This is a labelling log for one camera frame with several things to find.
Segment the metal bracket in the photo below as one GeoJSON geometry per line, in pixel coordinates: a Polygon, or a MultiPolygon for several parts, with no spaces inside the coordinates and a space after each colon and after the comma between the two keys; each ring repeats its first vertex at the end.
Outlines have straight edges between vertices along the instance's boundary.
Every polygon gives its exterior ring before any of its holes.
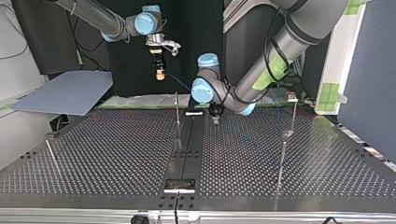
{"type": "Polygon", "coordinates": [[[343,94],[338,93],[338,103],[341,104],[346,104],[347,103],[347,97],[343,94]]]}
{"type": "Polygon", "coordinates": [[[194,193],[195,180],[194,179],[167,179],[164,193],[194,193]]]}
{"type": "Polygon", "coordinates": [[[201,217],[198,214],[189,215],[187,224],[201,224],[201,217]]]}

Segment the cable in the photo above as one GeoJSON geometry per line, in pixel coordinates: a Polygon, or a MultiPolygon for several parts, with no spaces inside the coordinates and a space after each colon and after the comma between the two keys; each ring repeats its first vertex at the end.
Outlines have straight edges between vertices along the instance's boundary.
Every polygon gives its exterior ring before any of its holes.
{"type": "Polygon", "coordinates": [[[80,50],[80,49],[83,49],[83,50],[85,50],[85,51],[92,51],[92,50],[85,49],[83,46],[81,46],[81,45],[78,43],[78,40],[76,39],[75,30],[76,30],[76,27],[77,27],[79,18],[77,18],[75,24],[73,25],[72,22],[71,22],[69,13],[68,13],[67,11],[65,11],[65,13],[66,13],[66,16],[67,16],[67,21],[68,21],[68,23],[69,23],[70,29],[71,29],[71,31],[72,31],[72,35],[73,35],[75,44],[76,44],[76,46],[77,46],[78,52],[79,52],[79,54],[81,55],[81,57],[82,57],[82,58],[86,58],[86,59],[88,59],[89,61],[91,61],[92,63],[94,63],[94,64],[96,65],[96,70],[98,70],[99,68],[101,68],[102,70],[108,72],[109,69],[105,69],[102,65],[99,64],[99,62],[97,62],[95,59],[93,59],[92,57],[88,56],[85,52],[83,52],[82,50],[80,50]]]}
{"type": "Polygon", "coordinates": [[[76,39],[76,44],[77,44],[80,48],[82,48],[83,50],[88,51],[88,52],[97,50],[97,49],[105,42],[105,40],[102,39],[95,47],[93,47],[93,49],[86,49],[84,46],[82,46],[82,45],[78,42],[78,40],[77,40],[77,38],[76,38],[76,29],[77,29],[78,22],[79,22],[79,17],[77,17],[76,22],[75,22],[75,24],[74,24],[74,26],[73,26],[73,28],[72,28],[73,37],[76,39]]]}
{"type": "MultiPolygon", "coordinates": [[[[6,3],[0,2],[0,7],[5,7],[5,8],[7,8],[8,10],[10,10],[10,11],[11,11],[12,13],[14,13],[14,15],[15,15],[15,10],[14,10],[11,6],[7,5],[6,3]]],[[[21,52],[16,53],[16,54],[13,54],[13,55],[10,55],[10,56],[7,56],[7,57],[1,57],[1,58],[0,58],[0,60],[5,60],[5,59],[11,59],[11,58],[15,58],[15,57],[18,57],[18,56],[22,55],[23,53],[26,52],[26,50],[28,50],[29,45],[27,44],[26,38],[24,37],[23,33],[22,33],[22,32],[18,29],[18,27],[12,22],[12,20],[9,18],[9,16],[6,14],[6,12],[5,12],[3,9],[1,9],[1,12],[2,12],[2,14],[4,15],[4,17],[6,18],[6,20],[9,22],[9,24],[11,24],[11,26],[12,26],[12,27],[15,29],[15,31],[18,33],[18,35],[20,35],[20,36],[25,40],[25,42],[26,42],[25,47],[23,48],[23,50],[22,50],[21,52]]]]}
{"type": "MultiPolygon", "coordinates": [[[[268,74],[269,74],[269,75],[271,76],[271,78],[272,78],[274,81],[276,81],[276,82],[278,82],[279,79],[277,79],[277,78],[274,76],[274,74],[272,73],[271,67],[270,67],[270,65],[269,65],[269,56],[268,56],[267,45],[268,45],[268,36],[269,36],[269,34],[270,34],[270,32],[271,32],[273,26],[274,26],[274,22],[275,22],[275,20],[276,20],[277,15],[279,14],[279,12],[280,12],[280,7],[277,9],[275,16],[274,16],[274,17],[272,18],[272,20],[271,20],[271,23],[270,23],[270,26],[269,26],[269,28],[268,28],[268,32],[267,32],[267,34],[265,35],[265,41],[264,41],[264,60],[265,60],[265,65],[267,66],[268,74]]],[[[274,48],[280,49],[279,46],[278,46],[278,44],[275,42],[275,40],[274,40],[272,37],[271,37],[271,41],[272,41],[272,43],[273,43],[274,48]]],[[[282,57],[282,59],[284,60],[284,62],[287,64],[287,67],[289,68],[289,66],[290,66],[290,65],[289,65],[289,62],[288,62],[287,58],[285,57],[285,55],[283,54],[283,52],[279,53],[279,55],[282,57]]],[[[231,86],[230,86],[230,84],[229,84],[229,82],[228,82],[228,78],[227,78],[227,76],[224,76],[223,78],[224,78],[225,81],[226,81],[227,90],[229,91],[229,90],[231,89],[231,86]]],[[[270,84],[270,86],[267,87],[266,91],[262,94],[261,97],[259,97],[259,99],[254,100],[254,101],[251,101],[251,102],[242,100],[242,99],[236,94],[235,89],[233,89],[233,96],[234,96],[234,98],[236,99],[236,101],[238,101],[238,102],[241,103],[241,104],[244,104],[244,105],[256,104],[256,103],[258,103],[259,101],[261,101],[262,98],[264,98],[264,96],[268,93],[269,89],[272,87],[271,85],[272,85],[272,83],[270,84]]]]}
{"type": "Polygon", "coordinates": [[[343,224],[342,222],[337,222],[334,217],[327,217],[322,224],[328,224],[330,221],[333,221],[335,224],[343,224]]]}
{"type": "Polygon", "coordinates": [[[298,65],[298,60],[296,60],[296,61],[294,62],[294,72],[296,73],[297,78],[300,79],[301,86],[303,87],[303,89],[304,89],[306,95],[308,96],[309,100],[312,102],[313,105],[316,105],[316,104],[315,104],[315,101],[314,101],[313,98],[309,95],[308,91],[307,91],[306,88],[305,88],[305,85],[304,85],[304,83],[303,83],[303,79],[300,77],[300,74],[299,74],[297,65],[298,65]]]}
{"type": "Polygon", "coordinates": [[[269,63],[270,60],[269,60],[269,53],[268,53],[267,45],[268,45],[268,36],[271,33],[271,30],[272,30],[272,28],[274,26],[275,19],[276,19],[277,15],[279,14],[279,12],[280,12],[280,7],[277,9],[275,16],[272,18],[270,26],[269,26],[268,31],[267,31],[267,34],[265,35],[265,39],[264,39],[264,53],[263,53],[264,54],[264,62],[265,62],[265,66],[267,67],[268,74],[270,75],[270,77],[275,82],[278,82],[279,79],[277,79],[274,76],[274,74],[273,74],[273,72],[271,70],[270,63],[269,63]]]}
{"type": "Polygon", "coordinates": [[[191,92],[191,89],[186,84],[184,84],[180,79],[178,79],[177,77],[175,77],[173,75],[170,75],[170,74],[165,74],[165,75],[168,76],[168,77],[172,77],[174,80],[176,80],[178,83],[180,83],[184,88],[186,88],[186,90],[191,92]]]}
{"type": "Polygon", "coordinates": [[[258,103],[259,101],[261,101],[262,98],[264,98],[264,96],[268,93],[268,91],[270,90],[270,88],[271,88],[271,86],[269,86],[269,87],[265,90],[265,92],[262,94],[262,96],[261,96],[259,99],[255,100],[255,101],[251,101],[251,102],[244,101],[244,100],[242,100],[241,98],[239,98],[239,96],[238,96],[238,95],[236,94],[236,92],[235,92],[235,89],[233,89],[233,96],[235,97],[235,100],[236,100],[237,102],[241,103],[241,104],[244,104],[244,105],[256,104],[256,103],[258,103]]]}
{"type": "Polygon", "coordinates": [[[178,215],[177,215],[178,195],[179,195],[179,194],[177,194],[177,199],[176,199],[176,204],[175,204],[175,210],[174,210],[174,213],[175,213],[175,223],[176,223],[176,224],[178,224],[178,215]]]}
{"type": "MultiPolygon", "coordinates": [[[[203,68],[202,70],[210,70],[210,71],[212,71],[212,72],[215,73],[215,74],[217,73],[215,70],[213,70],[213,69],[211,69],[211,68],[208,68],[208,67],[203,68]]],[[[226,88],[227,92],[225,93],[224,98],[220,101],[220,105],[224,105],[224,102],[227,100],[227,97],[228,97],[228,95],[230,94],[230,91],[231,91],[230,82],[228,81],[227,76],[224,76],[224,77],[225,77],[224,85],[225,85],[225,88],[226,88]]],[[[215,94],[216,94],[216,95],[218,96],[218,98],[220,99],[220,95],[219,95],[219,93],[216,91],[216,89],[213,87],[213,85],[212,85],[206,78],[204,78],[204,77],[199,77],[199,78],[203,79],[203,80],[212,88],[212,90],[215,92],[215,94]]]]}

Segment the green tape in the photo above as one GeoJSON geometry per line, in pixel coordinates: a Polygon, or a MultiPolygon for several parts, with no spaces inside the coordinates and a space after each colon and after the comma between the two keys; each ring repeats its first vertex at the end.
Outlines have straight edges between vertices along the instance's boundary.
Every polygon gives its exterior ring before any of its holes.
{"type": "MultiPolygon", "coordinates": [[[[285,69],[287,68],[287,66],[285,65],[285,62],[283,62],[283,59],[279,55],[276,55],[270,62],[270,68],[274,77],[276,77],[276,79],[281,79],[283,76],[285,76],[285,69]]],[[[256,91],[262,91],[267,88],[272,82],[275,81],[268,73],[268,69],[265,69],[252,86],[252,89],[256,91]]]]}
{"type": "Polygon", "coordinates": [[[12,109],[12,106],[13,104],[3,105],[2,107],[0,107],[0,111],[12,109]]]}
{"type": "Polygon", "coordinates": [[[363,4],[363,0],[349,0],[344,15],[358,15],[359,9],[363,4]]]}
{"type": "Polygon", "coordinates": [[[333,112],[338,103],[340,84],[323,83],[319,101],[317,105],[318,111],[333,112]]]}

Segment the gray cardboard sheet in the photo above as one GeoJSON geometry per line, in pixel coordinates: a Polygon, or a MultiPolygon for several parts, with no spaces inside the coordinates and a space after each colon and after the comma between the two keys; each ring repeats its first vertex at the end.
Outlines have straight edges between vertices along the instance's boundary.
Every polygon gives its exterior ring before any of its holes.
{"type": "Polygon", "coordinates": [[[12,109],[83,116],[112,85],[111,73],[108,72],[65,72],[23,97],[12,109]]]}

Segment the black cable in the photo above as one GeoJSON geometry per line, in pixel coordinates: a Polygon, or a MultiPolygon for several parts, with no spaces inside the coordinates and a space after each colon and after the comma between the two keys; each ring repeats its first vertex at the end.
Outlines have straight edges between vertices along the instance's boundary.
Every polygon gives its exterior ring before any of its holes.
{"type": "Polygon", "coordinates": [[[72,32],[72,35],[73,35],[75,44],[76,44],[76,46],[77,46],[77,48],[78,48],[78,52],[79,52],[79,54],[81,55],[81,57],[82,57],[82,58],[86,58],[86,59],[88,59],[89,61],[91,61],[92,63],[94,63],[94,64],[96,65],[96,70],[98,70],[99,68],[101,68],[102,70],[108,72],[109,69],[105,69],[102,65],[99,64],[99,62],[97,62],[95,59],[93,59],[92,57],[88,56],[85,52],[83,52],[82,50],[80,50],[80,49],[84,49],[84,50],[86,50],[86,49],[85,49],[84,47],[82,47],[82,46],[78,43],[78,41],[77,41],[77,39],[76,39],[76,35],[75,35],[75,29],[76,29],[76,27],[77,27],[79,18],[76,20],[75,24],[73,25],[72,22],[71,22],[69,13],[68,13],[67,11],[66,11],[65,13],[66,13],[66,16],[67,16],[67,21],[68,21],[68,23],[69,23],[69,26],[70,26],[70,29],[71,29],[71,32],[72,32]]]}
{"type": "MultiPolygon", "coordinates": [[[[76,36],[76,29],[77,29],[78,22],[79,22],[79,17],[77,17],[76,22],[75,22],[74,27],[73,27],[73,36],[76,36]]],[[[105,40],[102,39],[97,45],[95,45],[95,47],[93,47],[93,49],[86,49],[84,46],[82,46],[82,45],[78,42],[78,40],[77,40],[76,37],[75,37],[75,39],[76,39],[77,45],[78,45],[80,48],[82,48],[83,50],[88,51],[88,52],[96,51],[96,50],[105,42],[105,40]]]]}
{"type": "Polygon", "coordinates": [[[242,99],[239,98],[239,96],[236,94],[235,89],[233,89],[233,96],[235,97],[235,100],[236,100],[237,102],[241,103],[241,104],[244,104],[244,105],[256,104],[256,103],[258,103],[259,101],[261,101],[262,98],[264,98],[264,96],[268,93],[268,91],[269,91],[270,88],[271,88],[271,85],[272,85],[272,83],[270,84],[270,86],[267,87],[267,89],[266,89],[265,92],[262,94],[262,96],[261,96],[259,99],[255,100],[255,101],[249,102],[249,101],[244,101],[244,100],[242,100],[242,99]]]}
{"type": "Polygon", "coordinates": [[[277,42],[275,41],[274,37],[271,37],[271,43],[274,46],[274,49],[276,50],[277,54],[279,54],[280,58],[282,58],[283,62],[286,65],[286,69],[284,71],[284,73],[287,73],[290,69],[290,64],[288,61],[288,58],[286,57],[285,53],[283,53],[282,49],[280,49],[279,45],[277,44],[277,42]]]}
{"type": "MultiPolygon", "coordinates": [[[[217,74],[217,72],[216,72],[215,70],[211,69],[211,68],[203,68],[202,70],[210,70],[210,71],[212,71],[213,73],[217,74]]],[[[210,84],[210,82],[209,82],[206,78],[204,78],[204,77],[199,77],[199,78],[203,79],[203,80],[213,89],[213,91],[215,92],[215,94],[216,94],[216,95],[218,96],[218,98],[220,99],[220,95],[219,95],[219,93],[216,91],[216,89],[213,87],[213,85],[210,84]]],[[[231,91],[231,88],[232,88],[231,85],[230,85],[230,83],[229,83],[229,81],[228,81],[227,76],[224,76],[224,78],[225,78],[224,85],[225,85],[225,88],[227,89],[227,92],[225,93],[224,98],[220,101],[220,105],[224,105],[224,102],[227,100],[228,94],[230,94],[230,91],[231,91]]]]}
{"type": "Polygon", "coordinates": [[[175,204],[175,223],[178,224],[178,215],[177,215],[177,204],[178,204],[178,195],[177,195],[177,199],[176,199],[176,204],[175,204]]]}
{"type": "Polygon", "coordinates": [[[316,104],[315,104],[315,101],[314,101],[313,98],[309,95],[308,91],[307,91],[306,88],[305,88],[305,85],[304,85],[304,83],[303,83],[303,79],[300,77],[300,74],[299,74],[299,71],[298,71],[298,67],[297,67],[297,65],[296,65],[296,62],[294,62],[294,70],[295,70],[295,73],[296,73],[297,78],[300,79],[301,86],[303,87],[303,89],[304,89],[306,95],[308,96],[309,100],[312,102],[313,105],[316,105],[316,104]]]}
{"type": "Polygon", "coordinates": [[[335,224],[343,224],[342,222],[337,222],[334,217],[327,217],[322,224],[328,224],[330,221],[333,221],[335,224]]]}
{"type": "Polygon", "coordinates": [[[274,74],[273,74],[273,72],[271,70],[270,63],[269,63],[269,61],[270,61],[269,60],[269,52],[268,52],[268,49],[267,49],[267,45],[268,45],[268,36],[271,33],[271,30],[272,30],[272,28],[274,26],[275,19],[276,19],[277,15],[279,14],[279,12],[280,12],[280,7],[277,9],[275,16],[272,18],[270,26],[269,26],[268,31],[267,31],[267,34],[265,35],[265,39],[264,39],[264,53],[263,53],[264,54],[264,62],[265,62],[265,66],[267,67],[268,74],[270,75],[270,77],[275,82],[278,82],[279,79],[277,79],[274,76],[274,74]]]}

